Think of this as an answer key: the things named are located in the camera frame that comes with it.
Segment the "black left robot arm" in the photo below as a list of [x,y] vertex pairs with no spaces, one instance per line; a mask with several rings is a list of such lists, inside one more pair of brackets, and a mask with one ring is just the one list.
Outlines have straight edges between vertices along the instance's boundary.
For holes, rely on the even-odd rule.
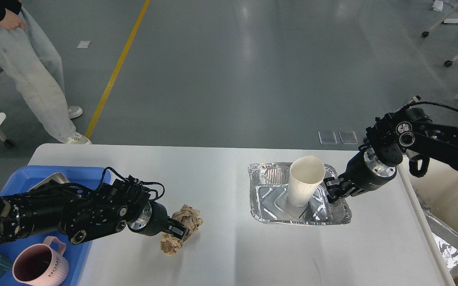
[[59,231],[76,245],[121,232],[183,239],[189,229],[157,202],[163,194],[132,176],[90,189],[49,179],[26,193],[0,196],[0,244]]

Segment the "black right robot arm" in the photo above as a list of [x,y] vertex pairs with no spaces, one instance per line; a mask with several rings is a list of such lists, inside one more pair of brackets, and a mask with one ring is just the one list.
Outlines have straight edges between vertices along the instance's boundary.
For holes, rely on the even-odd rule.
[[403,155],[408,156],[414,177],[427,173],[430,159],[458,171],[458,127],[433,123],[421,104],[415,96],[396,112],[375,119],[345,172],[324,179],[327,202],[379,189],[396,177]]

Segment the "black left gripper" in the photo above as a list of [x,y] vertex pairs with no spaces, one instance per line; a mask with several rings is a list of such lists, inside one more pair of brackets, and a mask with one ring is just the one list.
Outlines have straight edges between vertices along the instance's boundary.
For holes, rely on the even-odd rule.
[[179,240],[185,239],[190,232],[183,223],[169,217],[165,206],[157,202],[148,202],[138,219],[129,223],[128,227],[141,235],[154,236],[165,232]]

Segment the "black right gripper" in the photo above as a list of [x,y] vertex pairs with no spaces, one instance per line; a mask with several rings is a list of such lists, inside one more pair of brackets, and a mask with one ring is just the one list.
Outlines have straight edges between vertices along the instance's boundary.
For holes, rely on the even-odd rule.
[[373,148],[361,150],[347,163],[342,178],[324,179],[327,200],[335,203],[349,197],[349,193],[374,191],[396,177],[396,168],[383,164]]

